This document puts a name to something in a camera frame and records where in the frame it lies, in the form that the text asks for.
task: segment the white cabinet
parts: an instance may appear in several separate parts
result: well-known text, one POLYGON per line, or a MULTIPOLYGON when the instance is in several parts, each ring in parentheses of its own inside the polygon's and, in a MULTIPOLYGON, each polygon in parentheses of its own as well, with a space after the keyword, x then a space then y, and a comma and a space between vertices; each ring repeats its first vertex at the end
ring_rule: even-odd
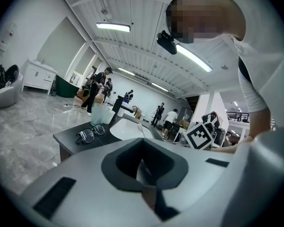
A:
POLYGON ((52 67, 30 59, 27 60, 26 67, 21 91, 27 86, 48 90, 49 94, 57 72, 52 67))

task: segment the ceiling light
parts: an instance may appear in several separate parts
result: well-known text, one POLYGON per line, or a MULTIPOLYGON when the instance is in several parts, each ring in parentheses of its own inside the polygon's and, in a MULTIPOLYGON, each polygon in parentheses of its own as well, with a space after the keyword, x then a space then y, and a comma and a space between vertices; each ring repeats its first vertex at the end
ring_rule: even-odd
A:
POLYGON ((128 73, 128 74, 134 76, 134 74, 133 74, 132 72, 129 72, 129 71, 127 71, 127 70, 124 70, 124 69, 122 69, 122 68, 120 68, 120 67, 119 67, 119 70, 124 71, 125 73, 128 73))
POLYGON ((210 72, 213 69, 207 65, 203 60, 201 60, 199 57, 197 57, 195 54, 191 53, 190 51, 188 51, 187 49, 185 49, 183 46, 181 46, 180 44, 176 45, 177 47, 177 51, 179 51, 180 53, 184 54, 185 56, 187 56, 189 59, 191 59, 193 62, 195 62, 196 64, 198 64, 200 67, 202 67, 205 71, 210 72))
POLYGON ((96 23, 98 28, 114 29, 124 32, 130 32, 131 27, 129 25, 113 24, 113 23, 96 23))
POLYGON ((152 82, 152 85, 154 85, 155 87, 158 87, 158 88, 162 89, 162 90, 165 91, 165 92, 168 92, 168 90, 166 90, 166 89, 163 88, 163 87, 160 87, 160 86, 157 85, 157 84, 154 84, 153 82, 152 82))

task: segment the railing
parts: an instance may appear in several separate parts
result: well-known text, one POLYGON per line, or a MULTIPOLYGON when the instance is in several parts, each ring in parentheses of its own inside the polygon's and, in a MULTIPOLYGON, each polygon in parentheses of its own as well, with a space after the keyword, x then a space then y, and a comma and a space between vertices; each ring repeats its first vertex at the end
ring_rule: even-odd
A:
MULTIPOLYGON (((249 113, 226 112, 228 120, 249 123, 249 113)), ((271 127, 275 125, 275 119, 271 117, 271 127)))

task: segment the floor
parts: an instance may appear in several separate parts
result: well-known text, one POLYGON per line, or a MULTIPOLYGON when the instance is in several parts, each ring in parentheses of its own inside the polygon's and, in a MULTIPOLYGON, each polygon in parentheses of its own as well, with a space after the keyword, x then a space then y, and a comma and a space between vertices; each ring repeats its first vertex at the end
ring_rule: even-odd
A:
POLYGON ((86 110, 78 98, 47 95, 27 88, 19 101, 0 109, 0 182, 17 194, 60 163, 59 144, 53 134, 86 123, 86 110))

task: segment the white t-shirt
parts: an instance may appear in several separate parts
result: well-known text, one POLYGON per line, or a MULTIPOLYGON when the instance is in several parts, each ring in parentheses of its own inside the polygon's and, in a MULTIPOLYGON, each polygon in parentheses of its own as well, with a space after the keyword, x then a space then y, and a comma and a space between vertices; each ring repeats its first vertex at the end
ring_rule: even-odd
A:
POLYGON ((174 120, 178 117, 178 114, 174 111, 170 111, 167 113, 166 121, 169 121, 171 123, 174 122, 174 120))
MULTIPOLYGON (((248 111, 257 112, 265 109, 266 103, 272 102, 270 97, 274 97, 263 92, 263 88, 278 67, 284 64, 284 24, 269 0, 233 1, 240 7, 246 22, 243 40, 238 41, 235 37, 233 39, 252 84, 245 79, 240 70, 239 81, 248 111)), ((277 110, 276 105, 272 105, 272 108, 277 110)))

